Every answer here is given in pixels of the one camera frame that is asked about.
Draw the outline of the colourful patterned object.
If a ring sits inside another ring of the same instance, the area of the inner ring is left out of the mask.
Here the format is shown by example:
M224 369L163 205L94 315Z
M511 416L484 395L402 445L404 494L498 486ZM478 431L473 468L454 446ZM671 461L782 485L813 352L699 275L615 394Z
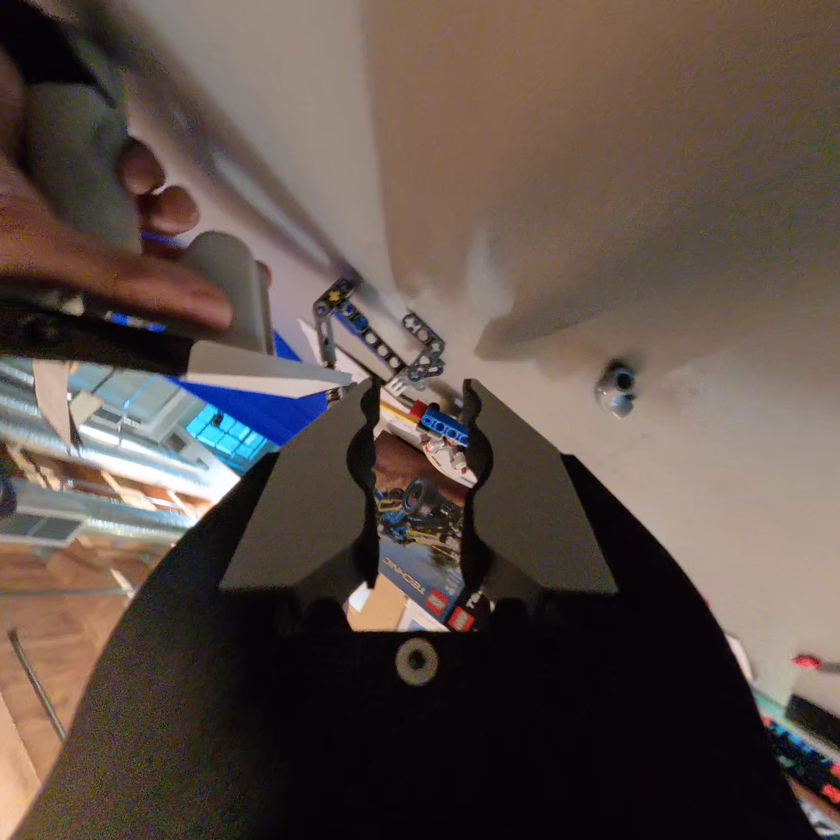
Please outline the colourful patterned object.
M784 718L783 711L754 694L773 755L790 783L806 818L820 838L839 838L838 761Z

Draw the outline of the thin metal rod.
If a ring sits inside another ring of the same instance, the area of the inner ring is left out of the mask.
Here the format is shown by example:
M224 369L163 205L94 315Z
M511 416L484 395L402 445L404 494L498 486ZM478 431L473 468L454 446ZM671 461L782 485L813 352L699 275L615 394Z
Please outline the thin metal rod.
M57 709L52 702L44 683L36 673L29 656L27 656L18 630L15 627L8 630L7 640L13 649L14 656L16 657L19 666L24 672L27 682L35 693L42 711L49 720L49 724L56 734L59 743L63 744L67 738L67 730L60 720Z

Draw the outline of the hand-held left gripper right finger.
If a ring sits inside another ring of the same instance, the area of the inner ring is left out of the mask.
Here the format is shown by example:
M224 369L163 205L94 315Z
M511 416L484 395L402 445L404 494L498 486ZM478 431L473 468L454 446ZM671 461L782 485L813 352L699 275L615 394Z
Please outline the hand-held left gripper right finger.
M461 570L495 602L614 595L610 571L563 455L477 379L463 384L466 459Z

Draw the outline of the grey lego suspension arm assembly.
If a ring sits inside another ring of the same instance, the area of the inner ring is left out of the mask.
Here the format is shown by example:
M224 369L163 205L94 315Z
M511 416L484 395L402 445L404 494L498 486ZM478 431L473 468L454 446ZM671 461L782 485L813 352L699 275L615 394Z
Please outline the grey lego suspension arm assembly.
M337 346L333 336L333 320L337 319L392 373L385 383L385 392L401 400L411 390L425 390L429 380L445 371L445 341L414 312L408 312L402 318L402 327L421 344L422 349L413 362L405 362L354 304L353 296L360 287L360 278L346 274L334 281L311 306L322 365L331 370L337 365Z

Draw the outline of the printed cardboard sheet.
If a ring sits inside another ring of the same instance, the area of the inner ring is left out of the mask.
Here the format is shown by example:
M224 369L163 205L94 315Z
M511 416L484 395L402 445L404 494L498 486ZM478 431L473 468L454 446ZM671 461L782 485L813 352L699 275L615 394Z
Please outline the printed cardboard sheet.
M380 575L374 588L361 584L345 605L350 628L363 633L445 633L438 619Z

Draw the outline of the person's right hand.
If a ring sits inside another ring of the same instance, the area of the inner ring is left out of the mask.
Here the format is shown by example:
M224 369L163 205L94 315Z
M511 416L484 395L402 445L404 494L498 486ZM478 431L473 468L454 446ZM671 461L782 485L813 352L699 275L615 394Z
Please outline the person's right hand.
M153 240L141 255L87 237L54 217L18 159L26 118L24 79L1 52L2 277L63 287L111 301L129 312L227 328L233 309L222 292L180 262L177 248ZM140 227L174 237L200 219L191 194L166 185L165 171L144 143L129 138L118 174L135 202Z

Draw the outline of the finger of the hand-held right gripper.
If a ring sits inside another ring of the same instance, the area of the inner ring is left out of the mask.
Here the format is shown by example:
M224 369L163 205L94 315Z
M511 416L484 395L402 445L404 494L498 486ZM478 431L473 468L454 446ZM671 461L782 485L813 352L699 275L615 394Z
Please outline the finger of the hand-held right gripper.
M185 372L190 384L301 398L351 386L352 376L317 364L284 360L207 340L194 343Z

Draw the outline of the small grey round lego piece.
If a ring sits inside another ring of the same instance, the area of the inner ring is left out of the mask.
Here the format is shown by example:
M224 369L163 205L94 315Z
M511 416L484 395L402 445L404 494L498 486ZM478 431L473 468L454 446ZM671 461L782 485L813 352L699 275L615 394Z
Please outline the small grey round lego piece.
M637 396L637 373L624 360L608 362L594 385L598 406L616 419L624 419L634 409Z

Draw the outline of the lego set box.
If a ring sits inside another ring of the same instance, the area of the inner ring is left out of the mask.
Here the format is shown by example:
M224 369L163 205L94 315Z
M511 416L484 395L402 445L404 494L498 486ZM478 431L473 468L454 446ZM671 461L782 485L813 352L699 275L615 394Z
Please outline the lego set box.
M406 597L402 627L470 634L487 628L493 602L466 583L461 546L476 477L459 447L393 431L374 441L379 574Z

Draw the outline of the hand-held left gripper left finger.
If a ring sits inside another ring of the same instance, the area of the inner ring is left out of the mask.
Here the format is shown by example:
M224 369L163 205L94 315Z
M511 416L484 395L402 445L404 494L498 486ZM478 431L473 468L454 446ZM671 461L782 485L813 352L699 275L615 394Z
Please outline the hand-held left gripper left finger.
M379 571L375 437L380 382L344 397L280 451L221 581L222 592L346 602Z

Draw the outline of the metal ceiling duct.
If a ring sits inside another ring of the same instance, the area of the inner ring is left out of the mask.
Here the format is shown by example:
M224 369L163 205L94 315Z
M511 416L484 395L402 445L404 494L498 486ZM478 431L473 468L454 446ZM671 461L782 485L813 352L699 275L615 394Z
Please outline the metal ceiling duct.
M2 539L66 547L81 536L172 544L196 519L176 511L148 511L114 499L52 490L11 479L15 509L2 517Z

